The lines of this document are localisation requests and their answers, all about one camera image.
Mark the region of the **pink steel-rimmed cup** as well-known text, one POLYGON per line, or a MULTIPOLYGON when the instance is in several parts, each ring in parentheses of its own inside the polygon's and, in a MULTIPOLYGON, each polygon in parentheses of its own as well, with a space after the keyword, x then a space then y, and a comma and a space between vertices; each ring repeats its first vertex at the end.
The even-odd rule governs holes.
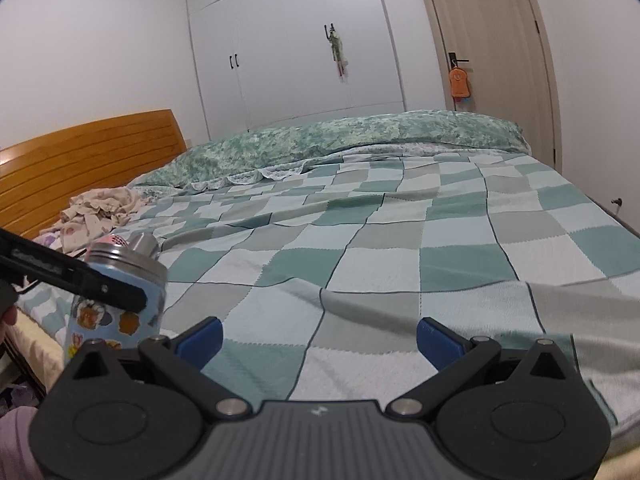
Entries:
POLYGON ((120 247, 128 246, 128 242, 123 237, 117 234, 112 234, 112 233, 106 234, 101 238, 99 238, 98 243, 110 244, 110 245, 115 245, 120 247))

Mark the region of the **purple sleeve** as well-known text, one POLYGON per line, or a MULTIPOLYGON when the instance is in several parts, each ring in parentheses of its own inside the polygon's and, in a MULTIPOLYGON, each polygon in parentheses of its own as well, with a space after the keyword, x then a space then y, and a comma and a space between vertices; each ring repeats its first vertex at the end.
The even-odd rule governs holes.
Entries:
POLYGON ((0 419, 0 479, 42 480, 42 473, 28 444, 30 423, 38 410, 14 408, 0 419))

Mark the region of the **orange wooden headboard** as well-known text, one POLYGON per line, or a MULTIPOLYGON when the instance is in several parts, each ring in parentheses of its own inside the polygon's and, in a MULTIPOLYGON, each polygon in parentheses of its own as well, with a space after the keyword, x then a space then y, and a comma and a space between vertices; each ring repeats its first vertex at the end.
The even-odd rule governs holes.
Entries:
POLYGON ((70 199, 118 188, 186 151, 171 110, 88 122, 1 151, 1 227, 33 238, 70 199))

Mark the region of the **green floral duvet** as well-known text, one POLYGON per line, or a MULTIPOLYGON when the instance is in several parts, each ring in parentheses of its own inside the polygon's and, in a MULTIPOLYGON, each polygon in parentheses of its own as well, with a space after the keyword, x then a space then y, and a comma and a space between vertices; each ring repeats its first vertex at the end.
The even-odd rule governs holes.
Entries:
POLYGON ((299 172, 306 162, 353 148, 410 143, 532 152, 522 128, 514 122, 453 110, 410 110, 241 132, 190 148, 127 186, 216 190, 229 184, 255 183, 281 170, 299 172))

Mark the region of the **beige wooden door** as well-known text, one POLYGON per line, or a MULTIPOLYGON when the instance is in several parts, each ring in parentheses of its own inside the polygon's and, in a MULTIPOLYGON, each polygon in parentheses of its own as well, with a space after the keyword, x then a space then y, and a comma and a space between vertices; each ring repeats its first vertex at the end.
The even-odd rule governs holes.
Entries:
POLYGON ((446 107, 516 122, 536 159, 560 169, 558 90, 537 0, 424 0, 446 107), (468 73, 471 96, 450 96, 448 53, 468 73))

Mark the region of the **crumpled beige floral clothes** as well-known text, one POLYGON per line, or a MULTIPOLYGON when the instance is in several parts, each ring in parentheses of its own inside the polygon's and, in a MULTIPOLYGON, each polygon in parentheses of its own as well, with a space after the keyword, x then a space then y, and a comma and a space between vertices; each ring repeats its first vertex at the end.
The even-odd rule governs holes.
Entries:
POLYGON ((94 188, 72 197, 58 214, 58 220, 41 230, 34 241, 64 254, 77 252, 124 226, 148 201, 126 186, 94 188))

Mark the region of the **green checkered blanket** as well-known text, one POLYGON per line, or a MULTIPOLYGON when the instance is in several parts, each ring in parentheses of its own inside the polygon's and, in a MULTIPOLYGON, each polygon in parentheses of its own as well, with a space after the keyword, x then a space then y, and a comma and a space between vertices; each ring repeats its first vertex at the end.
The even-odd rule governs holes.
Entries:
POLYGON ((252 403, 392 400, 432 374, 416 326, 556 342, 618 432, 639 420, 639 241, 522 153, 375 145, 214 175, 211 148, 137 180, 168 271, 160 330, 220 318, 205 373, 252 403))

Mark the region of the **white built-in wardrobe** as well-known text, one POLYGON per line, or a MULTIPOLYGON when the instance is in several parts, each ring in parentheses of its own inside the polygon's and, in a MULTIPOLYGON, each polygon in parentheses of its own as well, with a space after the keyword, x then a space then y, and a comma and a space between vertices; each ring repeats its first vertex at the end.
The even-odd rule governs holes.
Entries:
POLYGON ((186 0, 208 134, 398 113, 404 108, 382 0, 186 0), (340 35, 338 76, 324 28, 340 35))

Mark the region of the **green plant hanging ornament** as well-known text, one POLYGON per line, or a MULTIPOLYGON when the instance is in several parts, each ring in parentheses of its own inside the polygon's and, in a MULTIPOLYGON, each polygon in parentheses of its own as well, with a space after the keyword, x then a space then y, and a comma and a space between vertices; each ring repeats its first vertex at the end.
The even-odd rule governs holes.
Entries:
POLYGON ((326 40, 329 41, 332 58, 337 68, 338 76, 341 79, 345 79, 347 77, 347 60, 344 55, 343 43, 340 35, 337 33, 337 30, 333 23, 329 24, 324 28, 324 32, 326 33, 326 40))

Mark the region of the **blue cartoon sticker cup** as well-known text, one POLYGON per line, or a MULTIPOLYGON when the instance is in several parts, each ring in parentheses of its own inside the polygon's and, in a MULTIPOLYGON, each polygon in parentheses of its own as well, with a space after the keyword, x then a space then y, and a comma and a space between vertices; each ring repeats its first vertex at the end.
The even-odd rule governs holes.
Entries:
POLYGON ((70 309, 64 342, 64 361, 70 362, 82 344, 102 339, 114 349, 134 348, 160 332, 166 299, 167 269, 158 261, 160 244, 149 233, 119 245, 107 238, 88 249, 85 262, 94 270, 144 292, 136 307, 120 292, 106 301, 76 296, 70 309))

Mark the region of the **tall stainless steel tumbler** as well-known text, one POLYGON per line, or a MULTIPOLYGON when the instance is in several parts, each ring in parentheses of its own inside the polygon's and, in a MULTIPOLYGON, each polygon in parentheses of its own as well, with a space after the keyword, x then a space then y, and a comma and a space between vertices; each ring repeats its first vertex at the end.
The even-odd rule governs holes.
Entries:
POLYGON ((160 253, 160 244, 149 232, 137 233, 128 240, 128 247, 139 255, 156 259, 160 253))

